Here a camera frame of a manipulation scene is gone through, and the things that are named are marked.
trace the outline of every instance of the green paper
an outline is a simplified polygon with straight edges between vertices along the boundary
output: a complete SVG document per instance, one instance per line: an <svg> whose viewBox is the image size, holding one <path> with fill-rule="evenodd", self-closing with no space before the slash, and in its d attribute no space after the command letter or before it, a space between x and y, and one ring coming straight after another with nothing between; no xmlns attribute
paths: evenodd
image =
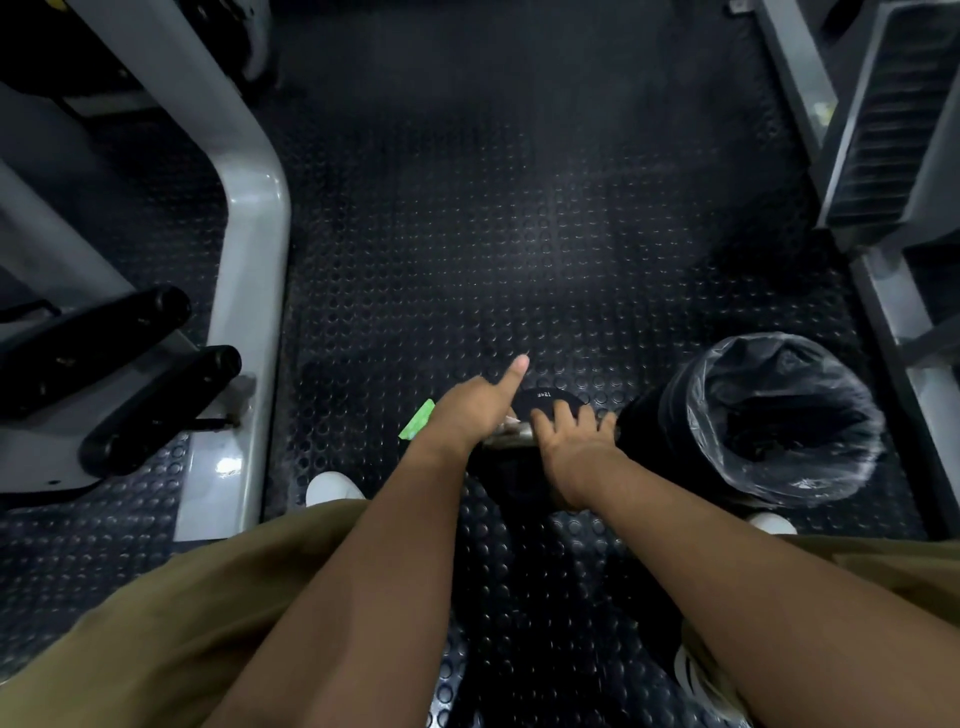
<svg viewBox="0 0 960 728"><path fill-rule="evenodd" d="M420 409L417 410L417 414L411 417L407 426L400 431L400 439L413 440L417 433L426 425L426 421L430 419L430 413L433 412L435 406L437 405L433 400L427 400L421 404Z"/></svg>

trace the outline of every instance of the shoe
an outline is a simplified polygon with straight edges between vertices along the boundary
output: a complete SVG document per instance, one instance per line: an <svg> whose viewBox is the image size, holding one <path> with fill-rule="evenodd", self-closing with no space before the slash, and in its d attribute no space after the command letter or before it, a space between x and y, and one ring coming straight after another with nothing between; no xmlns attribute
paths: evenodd
<svg viewBox="0 0 960 728"><path fill-rule="evenodd" d="M366 500L356 483L350 480L343 473L327 471L320 473L306 487L306 505L317 505L318 503L327 503L331 500L342 500L348 498L351 500Z"/></svg>
<svg viewBox="0 0 960 728"><path fill-rule="evenodd" d="M754 513L747 523L754 525L759 528L761 531L766 531L767 533L777 535L797 535L797 527L788 521L783 516L778 516L776 513L770 513L769 511L761 511L760 513Z"/></svg>

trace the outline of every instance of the hand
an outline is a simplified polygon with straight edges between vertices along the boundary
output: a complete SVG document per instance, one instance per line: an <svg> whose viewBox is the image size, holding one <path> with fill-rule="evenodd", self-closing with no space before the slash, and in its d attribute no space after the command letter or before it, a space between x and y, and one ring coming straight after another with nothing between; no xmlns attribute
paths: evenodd
<svg viewBox="0 0 960 728"><path fill-rule="evenodd" d="M521 354L496 384L481 376L458 384L437 402L423 431L469 452L503 423L528 366L530 357Z"/></svg>
<svg viewBox="0 0 960 728"><path fill-rule="evenodd" d="M537 434L543 470L569 510L588 508L591 481L597 477L596 462L603 457L626 457L613 441L616 415L608 412L600 426L589 404L573 419L570 405L554 400L553 422L535 409L530 420Z"/></svg>

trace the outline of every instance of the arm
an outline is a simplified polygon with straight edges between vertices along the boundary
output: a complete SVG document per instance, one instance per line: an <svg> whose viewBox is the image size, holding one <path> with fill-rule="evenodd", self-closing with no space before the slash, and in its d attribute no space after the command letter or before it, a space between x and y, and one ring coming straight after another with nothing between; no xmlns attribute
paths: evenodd
<svg viewBox="0 0 960 728"><path fill-rule="evenodd" d="M548 476L609 523L770 728L960 725L960 631L634 463L597 428L534 424Z"/></svg>
<svg viewBox="0 0 960 728"><path fill-rule="evenodd" d="M503 422L529 361L437 404L340 547L204 728L422 728L450 614L467 458Z"/></svg>

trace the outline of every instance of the gray metal leg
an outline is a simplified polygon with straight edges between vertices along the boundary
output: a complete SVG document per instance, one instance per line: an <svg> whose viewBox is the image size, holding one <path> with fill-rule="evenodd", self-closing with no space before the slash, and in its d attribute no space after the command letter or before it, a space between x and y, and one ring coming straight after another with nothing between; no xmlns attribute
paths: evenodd
<svg viewBox="0 0 960 728"><path fill-rule="evenodd" d="M757 0L755 8L806 151L816 158L837 106L833 84L796 0Z"/></svg>
<svg viewBox="0 0 960 728"><path fill-rule="evenodd" d="M232 536L259 518L273 407L290 199L276 152L174 0L72 0L100 37L210 157L228 221L208 344L243 357L241 426L191 440L175 538Z"/></svg>
<svg viewBox="0 0 960 728"><path fill-rule="evenodd" d="M853 282L880 344L900 403L933 468L933 488L952 535L960 534L960 387L947 366L904 365L901 342L932 330L920 293L902 258L891 265L870 250L852 263Z"/></svg>
<svg viewBox="0 0 960 728"><path fill-rule="evenodd" d="M133 286L3 161L0 265L61 308L117 298Z"/></svg>

